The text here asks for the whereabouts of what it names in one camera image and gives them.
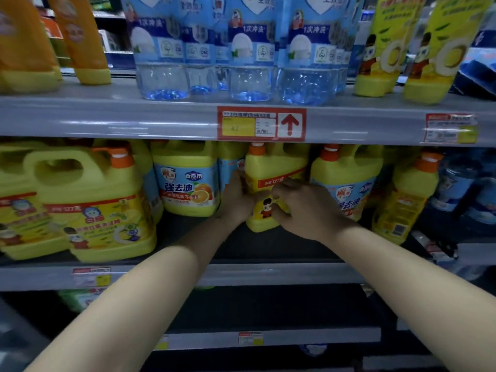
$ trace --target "orange cap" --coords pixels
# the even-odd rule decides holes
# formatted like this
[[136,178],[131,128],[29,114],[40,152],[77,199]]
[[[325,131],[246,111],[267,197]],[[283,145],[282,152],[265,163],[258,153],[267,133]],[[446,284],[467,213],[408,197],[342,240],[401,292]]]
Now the orange cap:
[[339,145],[337,143],[325,144],[320,158],[326,162],[336,162],[339,159]]
[[265,145],[263,142],[252,142],[248,148],[248,154],[265,155]]
[[437,166],[443,157],[444,156],[441,153],[424,150],[422,151],[422,155],[415,161],[414,167],[419,171],[431,174],[437,171]]
[[93,151],[106,151],[110,154],[110,164],[114,168],[127,168],[134,164],[133,156],[129,153],[129,147],[93,147]]

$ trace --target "brand logo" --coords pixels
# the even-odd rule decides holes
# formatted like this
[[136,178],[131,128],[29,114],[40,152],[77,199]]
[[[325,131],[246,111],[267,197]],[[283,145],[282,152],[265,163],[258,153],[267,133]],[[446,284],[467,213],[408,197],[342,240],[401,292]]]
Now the brand logo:
[[255,14],[260,14],[263,12],[268,6],[272,4],[272,0],[241,0],[243,4],[254,12]]
[[185,173],[184,177],[189,181],[197,181],[197,180],[202,180],[203,175],[196,171],[189,171]]
[[341,5],[343,0],[307,0],[307,4],[320,15],[330,8]]
[[245,158],[240,159],[237,163],[237,166],[238,166],[238,169],[240,171],[244,171],[245,170]]
[[339,187],[336,189],[336,198],[339,202],[343,202],[347,199],[353,190],[353,185],[345,185],[344,187]]
[[363,187],[360,188],[360,193],[367,193],[370,188],[372,188],[372,183],[371,182],[367,182],[363,185]]
[[162,167],[162,176],[168,182],[173,182],[176,180],[176,169],[172,167]]

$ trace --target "arrow sign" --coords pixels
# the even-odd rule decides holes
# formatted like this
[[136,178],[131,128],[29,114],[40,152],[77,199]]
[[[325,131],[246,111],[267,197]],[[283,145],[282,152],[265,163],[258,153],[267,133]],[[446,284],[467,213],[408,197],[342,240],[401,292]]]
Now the arrow sign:
[[284,118],[284,120],[281,121],[281,125],[286,125],[288,124],[288,136],[293,134],[293,124],[295,126],[300,125],[300,122],[294,118],[292,114],[289,114]]

